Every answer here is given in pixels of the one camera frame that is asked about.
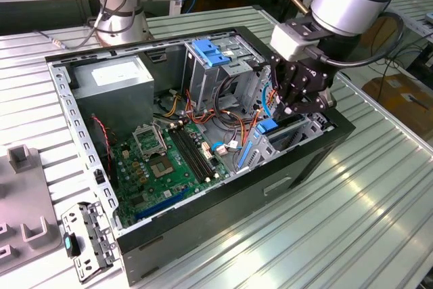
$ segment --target ram slot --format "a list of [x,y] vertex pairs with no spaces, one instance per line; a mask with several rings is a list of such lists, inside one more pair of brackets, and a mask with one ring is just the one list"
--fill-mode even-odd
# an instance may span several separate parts
[[171,131],[170,136],[183,159],[185,159],[185,162],[200,183],[203,183],[207,177],[212,176],[212,170],[204,161],[201,153],[197,150],[191,138],[186,135],[184,130]]

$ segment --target metal slat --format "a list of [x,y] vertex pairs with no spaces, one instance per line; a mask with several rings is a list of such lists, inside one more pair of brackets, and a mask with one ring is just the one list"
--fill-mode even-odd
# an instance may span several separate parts
[[[271,20],[251,7],[154,18],[149,24],[156,37],[243,24],[266,43],[273,30]],[[49,33],[65,42],[79,42],[87,29]],[[0,124],[7,127],[2,126],[0,143],[24,142],[41,151],[60,218],[76,202],[92,201],[95,196],[66,121],[56,115],[57,95],[52,82],[44,77],[43,64],[46,53],[52,54],[51,47],[45,40],[37,43],[39,39],[34,33],[0,37],[1,48],[8,48],[7,55],[15,55],[0,62]],[[425,199],[433,184],[432,152],[393,117],[372,106],[368,97],[357,95],[348,81],[337,78],[332,93],[338,99],[337,109],[357,129],[308,180],[135,288],[301,288],[307,284],[354,288],[353,284],[389,286],[391,275],[393,284],[401,287],[420,281],[433,264],[429,251],[433,240],[428,236],[432,206]],[[4,152],[5,146],[0,146],[0,154]],[[408,202],[413,202],[411,208],[405,208]],[[390,218],[398,222],[389,226],[394,220]],[[398,223],[405,225],[402,234],[406,238],[397,234],[401,231],[395,227]],[[358,272],[365,264],[371,265],[371,271]],[[117,263],[84,288],[127,288],[120,268]],[[79,286],[62,248],[0,277],[0,286],[6,288],[10,283],[21,288]]]

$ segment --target yellow wire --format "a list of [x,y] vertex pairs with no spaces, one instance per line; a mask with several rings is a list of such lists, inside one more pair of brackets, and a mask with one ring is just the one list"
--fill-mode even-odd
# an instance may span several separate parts
[[176,112],[176,104],[177,104],[177,97],[175,97],[175,100],[173,101],[173,107],[171,108],[170,112],[164,115],[165,117],[169,118]]

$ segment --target sticker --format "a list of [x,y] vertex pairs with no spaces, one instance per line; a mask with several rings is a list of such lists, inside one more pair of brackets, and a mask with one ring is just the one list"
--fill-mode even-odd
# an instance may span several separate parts
[[390,80],[388,81],[388,84],[390,84],[391,87],[394,87],[394,88],[399,88],[399,87],[401,87],[400,82],[399,82],[398,80],[396,80],[396,79],[390,79]]
[[223,55],[228,56],[228,55],[235,55],[235,54],[233,53],[233,51],[229,50],[229,51],[224,51]]
[[231,140],[230,142],[229,142],[229,147],[230,148],[237,148],[237,141],[236,140]]
[[405,100],[407,100],[408,102],[412,102],[411,97],[415,98],[415,96],[413,96],[413,95],[410,94],[410,93],[405,93],[405,94],[400,94],[400,95],[402,95],[403,98],[404,98]]
[[104,86],[120,81],[126,81],[139,77],[140,70],[134,62],[125,62],[124,64],[115,64],[104,68],[94,69],[93,78],[98,86]]

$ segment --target blue plastic clip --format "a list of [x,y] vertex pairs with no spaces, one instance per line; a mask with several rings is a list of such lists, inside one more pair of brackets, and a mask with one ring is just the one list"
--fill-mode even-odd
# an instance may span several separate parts
[[192,41],[194,49],[200,54],[200,57],[206,61],[210,67],[228,64],[230,58],[223,56],[218,47],[209,40]]
[[271,118],[267,118],[266,120],[260,121],[257,124],[258,132],[260,132],[261,134],[273,130],[276,127],[278,127],[277,123],[275,123],[275,121]]

